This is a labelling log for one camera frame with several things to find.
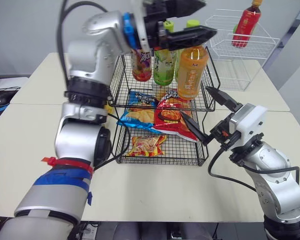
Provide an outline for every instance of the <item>blue chip bag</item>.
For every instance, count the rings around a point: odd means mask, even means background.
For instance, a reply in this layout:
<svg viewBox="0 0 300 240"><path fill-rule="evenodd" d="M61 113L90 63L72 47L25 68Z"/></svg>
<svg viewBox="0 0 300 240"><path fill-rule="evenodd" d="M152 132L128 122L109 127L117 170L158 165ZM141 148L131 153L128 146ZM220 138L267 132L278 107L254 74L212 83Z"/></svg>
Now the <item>blue chip bag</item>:
<svg viewBox="0 0 300 240"><path fill-rule="evenodd" d="M160 134L161 132L153 128L155 122L155 110L153 108L157 104L158 101L154 96L139 91L131 91L128 105L133 105L134 107L126 108L120 120L128 127L145 129Z"/></svg>

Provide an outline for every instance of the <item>red snack bag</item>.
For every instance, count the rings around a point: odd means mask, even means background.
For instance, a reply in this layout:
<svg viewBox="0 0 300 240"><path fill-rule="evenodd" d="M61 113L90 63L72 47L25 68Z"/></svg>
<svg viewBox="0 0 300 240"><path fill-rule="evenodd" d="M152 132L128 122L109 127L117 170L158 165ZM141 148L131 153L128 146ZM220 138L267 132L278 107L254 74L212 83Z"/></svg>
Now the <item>red snack bag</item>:
<svg viewBox="0 0 300 240"><path fill-rule="evenodd" d="M167 136L133 136L132 150L128 152L127 156L146 156L154 157L157 155L164 155L160 145L167 139Z"/></svg>
<svg viewBox="0 0 300 240"><path fill-rule="evenodd" d="M179 110L175 108L189 108L190 102L178 96L177 90L169 91L159 102L154 111L154 129L165 133L178 135L179 137L191 142L196 142L196 136L188 129ZM191 111L184 111L191 117Z"/></svg>

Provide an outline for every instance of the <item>robotic arm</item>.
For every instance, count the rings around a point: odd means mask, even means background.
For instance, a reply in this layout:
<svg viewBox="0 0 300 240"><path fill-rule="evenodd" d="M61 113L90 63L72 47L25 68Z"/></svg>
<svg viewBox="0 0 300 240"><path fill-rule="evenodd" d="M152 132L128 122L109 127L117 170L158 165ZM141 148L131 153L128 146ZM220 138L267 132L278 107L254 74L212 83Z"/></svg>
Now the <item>robotic arm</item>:
<svg viewBox="0 0 300 240"><path fill-rule="evenodd" d="M211 176L230 180L255 191L264 212L264 229L269 240L300 240L300 186L298 167L279 150L261 141L261 127L266 108L250 103L242 105L228 94L214 87L206 87L211 96L232 111L207 135L196 122L182 113L188 128L206 146L213 139L221 148L208 167ZM212 167L218 157L231 150L230 160L245 168L255 188L241 181L213 174ZM296 171L296 181L292 175Z"/></svg>
<svg viewBox="0 0 300 240"><path fill-rule="evenodd" d="M57 158L46 158L52 169L40 176L6 222L0 240L66 240L83 215L94 167L111 160L110 131L107 120L109 86L119 55L131 48L161 47L183 49L203 44L216 30L197 26L170 33L163 21L188 16L205 6L202 0L147 0L135 14L106 10L94 2L83 1L65 10L63 1L57 43L64 73L68 102L62 105L55 138ZM91 5L105 13L90 18L82 27L84 39L72 41L68 48L69 77L62 49L62 22L71 10Z"/></svg>

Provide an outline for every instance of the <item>green bottle cap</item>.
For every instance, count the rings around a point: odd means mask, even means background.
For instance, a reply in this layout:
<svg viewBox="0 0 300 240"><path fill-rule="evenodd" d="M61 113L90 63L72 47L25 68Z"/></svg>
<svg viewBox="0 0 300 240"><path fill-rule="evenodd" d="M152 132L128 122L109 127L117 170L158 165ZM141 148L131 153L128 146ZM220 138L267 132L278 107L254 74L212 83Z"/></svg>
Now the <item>green bottle cap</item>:
<svg viewBox="0 0 300 240"><path fill-rule="evenodd" d="M174 22L173 21L165 21L163 23L165 29L167 29L170 33L174 31Z"/></svg>
<svg viewBox="0 0 300 240"><path fill-rule="evenodd" d="M188 20L186 22L186 27L187 28L196 27L196 26L199 26L199 25L200 25L200 21L196 20L196 19L191 19L191 20Z"/></svg>

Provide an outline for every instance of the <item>bottle cap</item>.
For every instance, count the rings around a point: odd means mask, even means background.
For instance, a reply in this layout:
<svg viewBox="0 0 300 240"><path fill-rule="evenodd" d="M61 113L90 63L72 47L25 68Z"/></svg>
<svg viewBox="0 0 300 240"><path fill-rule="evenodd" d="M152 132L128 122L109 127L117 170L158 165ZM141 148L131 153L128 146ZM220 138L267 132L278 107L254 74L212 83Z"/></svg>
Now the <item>bottle cap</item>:
<svg viewBox="0 0 300 240"><path fill-rule="evenodd" d="M199 26L199 25L200 25L200 21L196 20L196 19L191 19L191 20L188 20L186 22L186 27L187 28L196 27L196 26Z"/></svg>
<svg viewBox="0 0 300 240"><path fill-rule="evenodd" d="M260 6L262 4L262 1L263 0L253 0L252 1L252 5L254 5L254 6Z"/></svg>
<svg viewBox="0 0 300 240"><path fill-rule="evenodd" d="M167 29L170 33L174 31L174 22L173 21L165 21L163 23L165 29Z"/></svg>

